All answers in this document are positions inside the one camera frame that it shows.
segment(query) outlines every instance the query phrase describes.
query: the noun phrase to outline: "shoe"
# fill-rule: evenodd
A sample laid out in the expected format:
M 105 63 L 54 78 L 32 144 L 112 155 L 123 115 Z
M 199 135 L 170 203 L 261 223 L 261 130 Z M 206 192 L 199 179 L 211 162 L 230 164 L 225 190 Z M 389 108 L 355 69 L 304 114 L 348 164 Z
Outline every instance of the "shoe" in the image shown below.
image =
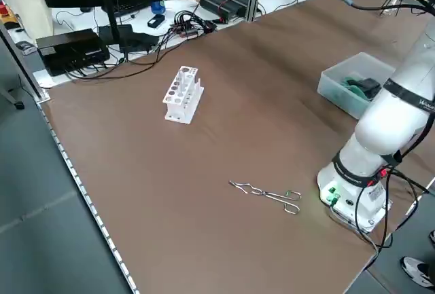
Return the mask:
M 435 286 L 429 280 L 429 265 L 427 263 L 414 258 L 403 257 L 400 260 L 400 265 L 416 284 L 427 289 L 435 290 Z
M 432 245 L 435 246 L 435 231 L 429 233 L 429 240 L 432 242 Z

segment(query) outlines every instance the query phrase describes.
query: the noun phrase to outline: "test tube rack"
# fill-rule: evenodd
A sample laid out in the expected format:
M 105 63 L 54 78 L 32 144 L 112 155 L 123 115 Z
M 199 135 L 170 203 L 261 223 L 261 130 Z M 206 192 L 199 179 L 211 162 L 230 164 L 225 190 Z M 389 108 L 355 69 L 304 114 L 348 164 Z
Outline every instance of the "test tube rack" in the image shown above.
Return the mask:
M 196 81 L 197 68 L 182 66 L 163 98 L 167 105 L 164 118 L 168 121 L 190 124 L 198 107 L 204 87 Z

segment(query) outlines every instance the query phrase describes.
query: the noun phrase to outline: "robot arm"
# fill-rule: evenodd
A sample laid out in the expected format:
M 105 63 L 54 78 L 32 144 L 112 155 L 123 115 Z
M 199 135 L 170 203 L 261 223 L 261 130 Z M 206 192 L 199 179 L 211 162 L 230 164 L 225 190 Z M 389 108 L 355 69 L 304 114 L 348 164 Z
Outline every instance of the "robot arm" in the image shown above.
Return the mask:
M 410 94 L 414 101 L 403 94 Z M 391 206 L 378 174 L 391 164 L 387 158 L 433 122 L 434 95 L 435 18 L 432 18 L 406 60 L 372 101 L 351 138 L 319 172 L 321 200 L 333 205 L 354 226 L 357 217 L 358 227 L 371 232 Z

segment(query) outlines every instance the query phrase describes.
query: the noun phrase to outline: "small black box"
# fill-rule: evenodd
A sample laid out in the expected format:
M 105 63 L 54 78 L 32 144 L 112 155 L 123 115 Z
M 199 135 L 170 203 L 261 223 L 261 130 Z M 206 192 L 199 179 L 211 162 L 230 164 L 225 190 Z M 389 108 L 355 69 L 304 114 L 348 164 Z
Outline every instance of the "small black box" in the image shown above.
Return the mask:
M 101 64 L 110 57 L 109 50 L 92 29 L 39 38 L 36 43 L 51 76 Z

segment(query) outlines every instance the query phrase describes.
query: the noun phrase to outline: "table surface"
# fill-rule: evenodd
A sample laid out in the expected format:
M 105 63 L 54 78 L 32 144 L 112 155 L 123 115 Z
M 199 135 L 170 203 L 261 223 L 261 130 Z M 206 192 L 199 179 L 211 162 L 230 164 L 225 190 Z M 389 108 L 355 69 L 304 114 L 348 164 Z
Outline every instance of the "table surface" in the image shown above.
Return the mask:
M 342 293 L 373 252 L 319 199 L 316 175 L 355 126 L 317 94 L 319 76 L 358 52 L 397 64 L 426 19 L 306 1 L 184 44 L 138 76 L 51 89 L 44 111 L 139 290 Z M 205 87 L 190 125 L 164 120 L 162 99 L 182 65 L 198 67 Z M 428 184 L 434 144 L 432 134 L 400 169 Z M 301 212 L 230 179 L 299 191 Z M 397 182 L 390 195 L 397 225 L 412 198 Z
M 266 10 L 266 13 L 271 13 L 280 5 L 285 5 L 294 2 L 294 0 L 259 0 L 259 2 L 261 4 L 260 8 L 262 8 L 262 10 L 264 8 Z M 124 23 L 131 24 L 134 32 L 136 33 L 147 33 L 149 35 L 164 35 L 169 29 L 171 23 L 173 23 L 174 15 L 182 10 L 193 11 L 194 8 L 197 6 L 197 2 L 194 0 L 169 0 L 169 1 L 165 1 L 165 5 L 167 8 L 165 13 L 166 20 L 157 29 L 152 29 L 147 26 L 147 22 L 154 16 L 154 14 L 151 12 L 151 9 L 149 7 L 140 10 L 136 14 L 136 17 L 134 19 L 132 19 L 129 15 L 123 16 L 122 21 Z M 201 18 L 206 20 L 219 18 L 215 14 L 208 12 L 202 7 L 198 7 L 196 14 L 198 14 Z M 100 7 L 96 7 L 94 12 L 90 12 L 87 14 L 81 14 L 79 8 L 53 9 L 52 17 L 53 17 L 55 34 L 69 33 L 71 32 L 71 29 L 78 31 L 82 29 L 92 28 L 94 31 L 97 31 L 96 28 L 97 25 L 104 26 L 109 24 L 107 14 Z M 228 26 L 232 26 L 240 21 L 242 21 L 242 19 L 227 25 L 219 25 L 218 28 L 223 29 Z M 27 37 L 25 33 L 15 33 L 14 31 L 12 31 L 10 32 L 10 34 L 14 42 L 25 40 L 25 41 L 30 41 L 31 43 L 35 43 L 35 41 L 29 39 L 29 37 Z M 184 39 L 182 39 L 181 37 L 175 37 L 168 43 L 168 47 L 181 43 L 183 40 Z M 112 56 L 110 60 L 106 61 L 106 63 L 115 63 L 116 62 L 115 57 L 118 59 L 123 57 L 123 54 L 119 53 L 118 50 L 119 47 L 117 45 L 113 45 L 109 48 L 109 51 L 111 52 Z M 144 55 L 146 55 L 146 52 L 141 52 L 139 54 L 131 54 L 130 57 L 138 58 Z M 91 73 L 93 72 L 93 70 L 85 70 L 85 72 Z M 37 71 L 35 73 L 35 78 L 42 87 L 46 87 L 46 88 L 51 88 L 52 86 L 62 84 L 66 81 L 70 81 L 70 77 L 66 75 L 51 77 L 45 69 L 41 71 Z

